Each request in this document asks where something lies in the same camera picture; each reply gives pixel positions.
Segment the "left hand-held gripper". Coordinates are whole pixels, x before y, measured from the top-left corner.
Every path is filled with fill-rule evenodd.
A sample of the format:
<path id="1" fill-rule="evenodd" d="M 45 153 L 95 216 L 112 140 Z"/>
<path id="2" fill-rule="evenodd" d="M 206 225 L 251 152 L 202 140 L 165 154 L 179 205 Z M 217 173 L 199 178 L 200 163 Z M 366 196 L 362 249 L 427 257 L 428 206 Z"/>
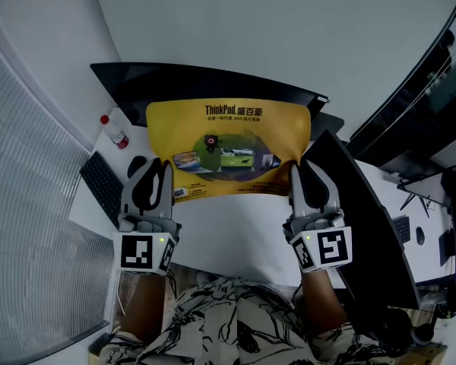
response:
<path id="1" fill-rule="evenodd" d="M 154 210 L 160 200 L 160 216 L 139 218 Z M 114 266 L 138 275 L 165 275 L 179 242 L 181 224 L 172 218 L 173 169 L 159 158 L 147 160 L 129 177 L 122 190 L 119 230 L 112 235 Z"/>

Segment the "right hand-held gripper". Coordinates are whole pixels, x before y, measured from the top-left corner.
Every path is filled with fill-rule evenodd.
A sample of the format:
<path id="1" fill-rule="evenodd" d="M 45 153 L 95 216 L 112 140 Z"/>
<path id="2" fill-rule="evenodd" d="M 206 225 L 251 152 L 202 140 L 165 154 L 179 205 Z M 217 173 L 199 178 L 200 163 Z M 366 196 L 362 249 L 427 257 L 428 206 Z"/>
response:
<path id="1" fill-rule="evenodd" d="M 293 219 L 283 225 L 286 241 L 293 248 L 302 272 L 339 268 L 353 261 L 352 230 L 344 223 L 335 182 L 310 160 L 302 160 L 302 182 L 295 163 L 290 167 L 290 205 Z"/>

